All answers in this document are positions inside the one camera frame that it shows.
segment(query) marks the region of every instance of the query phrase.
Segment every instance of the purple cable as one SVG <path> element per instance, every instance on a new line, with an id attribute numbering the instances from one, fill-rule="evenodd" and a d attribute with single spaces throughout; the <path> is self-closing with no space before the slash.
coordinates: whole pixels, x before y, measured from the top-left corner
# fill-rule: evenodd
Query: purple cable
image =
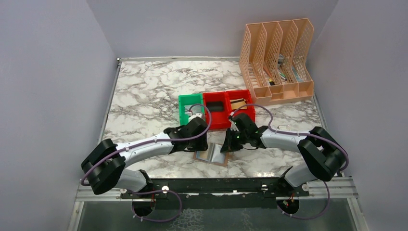
<path id="1" fill-rule="evenodd" d="M 211 117 L 210 110 L 209 110 L 204 104 L 201 104 L 201 103 L 195 103 L 195 104 L 193 104 L 193 105 L 189 108 L 189 111 L 191 111 L 192 107 L 197 106 L 197 105 L 202 106 L 202 107 L 205 108 L 205 110 L 206 110 L 207 113 L 208 113 L 208 118 L 209 118 L 209 119 L 208 119 L 209 121 L 208 121 L 207 127 L 206 127 L 205 130 L 204 130 L 203 132 L 201 132 L 200 134 L 198 134 L 198 135 L 196 135 L 196 136 L 193 136 L 193 137 L 181 138 L 181 139 L 157 139 L 157 140 L 149 140 L 149 141 L 144 141 L 144 142 L 140 142 L 140 143 L 131 145 L 131 146 L 129 146 L 128 148 L 129 148 L 129 149 L 132 149 L 132 148 L 136 148 L 136 147 L 139 147 L 139 146 L 142 146 L 142 145 L 145 145 L 145 144 L 149 144 L 149 143 L 154 143 L 154 142 L 190 141 L 190 140 L 194 140 L 194 139 L 196 139 L 196 138 L 198 138 L 198 137 L 204 135 L 204 134 L 210 129 L 210 125 L 211 125 L 211 122 L 212 122 L 212 117 Z M 122 148 L 122 149 L 116 150 L 116 151 L 114 151 L 113 153 L 111 153 L 111 154 L 105 156 L 104 158 L 102 158 L 98 163 L 96 163 L 94 166 L 92 166 L 92 167 L 85 173 L 84 177 L 80 180 L 81 185 L 83 185 L 83 186 L 89 186 L 89 184 L 85 183 L 85 179 L 90 175 L 90 173 L 91 173 L 93 170 L 95 170 L 99 165 L 101 165 L 105 160 L 107 160 L 107 159 L 111 158 L 112 156 L 114 156 L 114 155 L 116 155 L 116 154 L 119 154 L 119 153 L 121 153 L 121 152 L 123 152 L 123 151 L 125 151 L 125 150 L 126 150 L 126 148 Z"/>
<path id="2" fill-rule="evenodd" d="M 165 220 L 155 220 L 155 219 L 140 217 L 140 216 L 138 216 L 138 215 L 136 214 L 136 212 L 135 212 L 135 210 L 133 209 L 133 206 L 132 206 L 132 212 L 133 212 L 134 217 L 140 218 L 141 221 L 143 221 L 143 220 L 148 220 L 148 221 L 159 222 L 159 223 L 169 222 L 169 221 L 172 221 L 172 220 L 176 219 L 178 216 L 180 216 L 181 210 L 183 209 L 183 205 L 182 205 L 182 203 L 181 203 L 181 198 L 180 198 L 180 196 L 179 196 L 176 192 L 171 191 L 171 190 L 155 190 L 155 191 L 150 191 L 150 192 L 133 192 L 133 191 L 131 191 L 131 192 L 132 192 L 133 194 L 135 194 L 135 195 L 148 195 L 148 194 L 152 194 L 152 193 L 169 192 L 169 193 L 171 193 L 171 194 L 174 194 L 174 195 L 177 197 L 178 201 L 179 201 L 179 202 L 178 202 L 178 204 L 179 204 L 179 207 L 178 207 L 178 208 L 179 208 L 179 209 L 178 209 L 178 211 L 177 211 L 177 214 L 176 214 L 175 216 L 173 216 L 173 217 L 171 217 L 171 218 L 169 218 L 169 219 L 165 219 Z"/>
<path id="3" fill-rule="evenodd" d="M 292 216 L 291 216 L 291 214 L 288 214 L 288 213 L 284 212 L 284 211 L 281 209 L 281 207 L 278 206 L 278 208 L 283 212 L 283 214 L 285 214 L 285 215 L 287 215 L 287 216 L 289 216 L 289 217 L 295 218 L 295 219 L 311 220 L 311 219 L 315 219 L 315 218 L 320 217 L 321 215 L 323 215 L 323 214 L 325 214 L 325 213 L 327 212 L 327 209 L 329 209 L 329 205 L 330 205 L 330 192 L 329 192 L 329 187 L 327 186 L 326 182 L 323 181 L 323 183 L 324 183 L 324 185 L 326 186 L 326 190 L 327 190 L 327 204 L 326 204 L 326 207 L 324 207 L 324 209 L 323 209 L 319 214 L 314 215 L 314 216 L 312 216 L 312 217 L 303 218 L 303 217 L 298 217 L 298 216 L 296 216 L 296 215 L 292 215 Z"/>
<path id="4" fill-rule="evenodd" d="M 326 138 L 323 138 L 323 137 L 320 137 L 320 136 L 317 136 L 317 135 L 314 135 L 314 134 L 310 134 L 310 133 L 297 133 L 297 132 L 290 132 L 290 131 L 282 131 L 282 130 L 275 130 L 275 129 L 273 129 L 273 128 L 271 127 L 271 125 L 270 125 L 270 124 L 272 123 L 272 120 L 273 120 L 273 115 L 272 115 L 272 113 L 270 112 L 270 110 L 268 110 L 268 109 L 267 109 L 266 107 L 264 107 L 264 106 L 258 105 L 258 104 L 256 104 L 256 103 L 245 104 L 245 105 L 242 105 L 242 106 L 240 106 L 239 108 L 237 108 L 237 109 L 233 112 L 233 114 L 235 114 L 235 113 L 236 113 L 238 110 L 240 110 L 242 107 L 250 106 L 250 105 L 260 107 L 260 108 L 264 109 L 266 112 L 269 113 L 269 115 L 270 115 L 270 121 L 269 121 L 269 123 L 268 123 L 268 128 L 269 128 L 271 131 L 273 131 L 273 132 L 280 133 L 280 134 L 285 134 L 285 135 L 310 136 L 310 137 L 319 139 L 319 140 L 321 140 L 321 141 L 324 141 L 324 142 L 327 142 L 327 143 L 333 145 L 333 146 L 336 147 L 338 150 L 340 150 L 340 151 L 343 153 L 344 157 L 345 157 L 345 164 L 344 164 L 344 166 L 343 166 L 342 168 L 340 168 L 339 170 L 340 170 L 340 171 L 343 171 L 343 170 L 345 170 L 345 169 L 347 168 L 348 162 L 349 162 L 349 160 L 348 160 L 348 154 L 347 154 L 347 152 L 346 152 L 342 147 L 340 147 L 340 145 L 336 144 L 335 142 L 332 142 L 331 140 L 328 140 L 328 139 L 326 139 Z"/>

